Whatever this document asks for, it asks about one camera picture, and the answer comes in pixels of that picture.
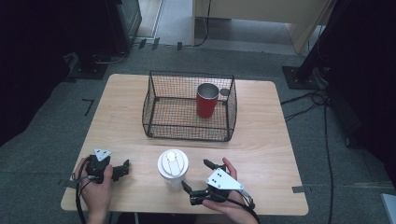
table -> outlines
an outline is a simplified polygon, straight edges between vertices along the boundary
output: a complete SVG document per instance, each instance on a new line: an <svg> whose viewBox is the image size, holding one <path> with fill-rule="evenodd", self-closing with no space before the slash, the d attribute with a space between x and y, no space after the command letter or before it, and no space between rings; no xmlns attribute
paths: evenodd
<svg viewBox="0 0 396 224"><path fill-rule="evenodd" d="M130 160L130 174L113 183L110 211L217 213L191 206L186 192L166 187L157 160L166 149L178 148L189 158L186 182L193 189L205 189L205 180L212 174L203 159L222 164L221 158L226 157L254 199L258 215L303 216L308 212L305 194L292 190L302 182L273 82L235 81L238 111L230 142L146 137L141 119L148 83L148 76L110 76L78 156L76 166L94 148L111 150L113 166ZM66 189L61 206L77 210L74 189Z"/></svg>
<svg viewBox="0 0 396 224"><path fill-rule="evenodd" d="M319 24L325 24L332 0L216 0L210 5L210 18L286 23L290 40L302 53ZM192 43L195 17L207 17L209 0L193 0Z"/></svg>

red mug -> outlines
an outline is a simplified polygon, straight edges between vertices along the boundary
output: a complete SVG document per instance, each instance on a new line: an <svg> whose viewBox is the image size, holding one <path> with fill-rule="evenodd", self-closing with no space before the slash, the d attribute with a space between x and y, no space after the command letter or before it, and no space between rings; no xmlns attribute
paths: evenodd
<svg viewBox="0 0 396 224"><path fill-rule="evenodd" d="M219 98L219 88L212 83L203 83L197 89L197 115L208 119L215 111Z"/></svg>

wire basket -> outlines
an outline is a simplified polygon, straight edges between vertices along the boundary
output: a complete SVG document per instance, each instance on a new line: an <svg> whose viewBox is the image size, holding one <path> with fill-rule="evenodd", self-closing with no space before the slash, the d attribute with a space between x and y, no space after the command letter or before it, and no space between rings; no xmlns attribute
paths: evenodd
<svg viewBox="0 0 396 224"><path fill-rule="evenodd" d="M219 88L212 117L196 114L196 91L209 82ZM150 71L143 128L153 138L230 141L236 123L236 90L231 75Z"/></svg>

cup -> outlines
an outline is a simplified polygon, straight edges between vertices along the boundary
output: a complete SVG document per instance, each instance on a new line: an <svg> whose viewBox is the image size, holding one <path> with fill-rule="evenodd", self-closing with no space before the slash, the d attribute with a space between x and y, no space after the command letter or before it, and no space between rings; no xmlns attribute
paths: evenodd
<svg viewBox="0 0 396 224"><path fill-rule="evenodd" d="M179 149L168 149L158 159L158 171L172 189L180 189L186 178L189 159Z"/></svg>
<svg viewBox="0 0 396 224"><path fill-rule="evenodd" d="M219 98L219 88L212 83L203 83L198 86L196 104L197 115L208 119L213 115Z"/></svg>

hand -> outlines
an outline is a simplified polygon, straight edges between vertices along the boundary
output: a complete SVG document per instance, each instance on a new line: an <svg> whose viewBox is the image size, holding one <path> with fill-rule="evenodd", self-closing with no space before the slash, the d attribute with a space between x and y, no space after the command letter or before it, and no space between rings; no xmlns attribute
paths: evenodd
<svg viewBox="0 0 396 224"><path fill-rule="evenodd" d="M78 175L79 169L84 161L85 159L81 159L79 162L75 171L76 175ZM88 175L85 169L86 167L82 170L81 177ZM105 223L106 213L111 202L111 176L113 176L113 166L109 164L105 169L102 184L96 184L94 181L89 183L90 180L88 178L83 178L79 184L79 191L90 211L87 223Z"/></svg>
<svg viewBox="0 0 396 224"><path fill-rule="evenodd" d="M233 167L233 165L226 158L223 158L222 160L224 164L227 166L227 169L230 171L230 176L232 176L235 180L237 180L236 170ZM240 195L238 192L234 190L230 192L228 198L237 201L239 203L245 204L242 195ZM248 211L246 211L244 208L242 208L237 204L230 202L217 203L210 200L204 200L203 205L212 210L221 212L222 214L224 214L230 220L232 220L237 224L250 224L250 223L257 224L257 220L253 217L253 215L251 215Z"/></svg>

